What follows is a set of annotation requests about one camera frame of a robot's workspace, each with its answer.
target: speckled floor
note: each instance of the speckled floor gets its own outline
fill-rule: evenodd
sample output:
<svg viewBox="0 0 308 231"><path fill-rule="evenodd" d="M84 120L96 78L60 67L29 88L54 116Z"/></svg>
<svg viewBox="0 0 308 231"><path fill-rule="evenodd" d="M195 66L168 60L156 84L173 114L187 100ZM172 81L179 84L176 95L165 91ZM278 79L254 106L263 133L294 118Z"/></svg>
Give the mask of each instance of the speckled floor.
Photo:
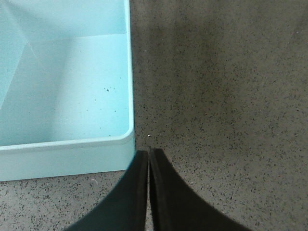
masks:
<svg viewBox="0 0 308 231"><path fill-rule="evenodd" d="M308 2L134 0L131 18L137 149L253 230L308 230ZM0 231L62 230L122 174L2 182Z"/></svg>

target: light blue plastic bin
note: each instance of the light blue plastic bin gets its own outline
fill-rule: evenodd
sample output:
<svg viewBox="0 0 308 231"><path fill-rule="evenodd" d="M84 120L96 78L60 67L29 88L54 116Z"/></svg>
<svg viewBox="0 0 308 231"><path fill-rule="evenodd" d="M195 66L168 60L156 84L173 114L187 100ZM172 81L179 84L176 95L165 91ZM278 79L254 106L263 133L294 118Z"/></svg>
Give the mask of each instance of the light blue plastic bin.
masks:
<svg viewBox="0 0 308 231"><path fill-rule="evenodd" d="M0 0L0 180L126 169L128 0Z"/></svg>

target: gray floor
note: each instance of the gray floor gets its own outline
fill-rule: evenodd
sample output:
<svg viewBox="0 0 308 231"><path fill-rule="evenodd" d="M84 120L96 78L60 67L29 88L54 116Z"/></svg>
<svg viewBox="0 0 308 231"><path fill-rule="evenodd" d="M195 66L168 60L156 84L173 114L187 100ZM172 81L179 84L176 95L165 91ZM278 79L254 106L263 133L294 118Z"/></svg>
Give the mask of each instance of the gray floor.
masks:
<svg viewBox="0 0 308 231"><path fill-rule="evenodd" d="M131 17L137 148L253 230L308 230L307 1L134 0ZM61 230L122 173L2 182L0 231Z"/></svg>

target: plastic container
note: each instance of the plastic container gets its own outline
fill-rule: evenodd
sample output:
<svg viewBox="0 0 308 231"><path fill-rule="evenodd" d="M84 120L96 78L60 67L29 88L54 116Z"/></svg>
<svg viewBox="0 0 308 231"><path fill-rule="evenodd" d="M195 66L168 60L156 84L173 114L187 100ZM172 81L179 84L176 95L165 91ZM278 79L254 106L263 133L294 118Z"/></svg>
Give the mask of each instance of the plastic container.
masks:
<svg viewBox="0 0 308 231"><path fill-rule="evenodd" d="M0 0L0 180L126 169L128 0Z"/></svg>

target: terrazzo floor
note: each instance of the terrazzo floor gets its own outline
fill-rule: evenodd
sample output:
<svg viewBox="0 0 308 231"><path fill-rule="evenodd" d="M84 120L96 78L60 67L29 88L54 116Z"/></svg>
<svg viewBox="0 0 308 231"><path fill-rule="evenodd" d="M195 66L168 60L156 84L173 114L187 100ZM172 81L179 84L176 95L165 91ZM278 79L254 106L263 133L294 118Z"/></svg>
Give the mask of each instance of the terrazzo floor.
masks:
<svg viewBox="0 0 308 231"><path fill-rule="evenodd" d="M252 230L308 230L308 2L133 0L131 29L137 149ZM62 230L122 174L0 182L0 231Z"/></svg>

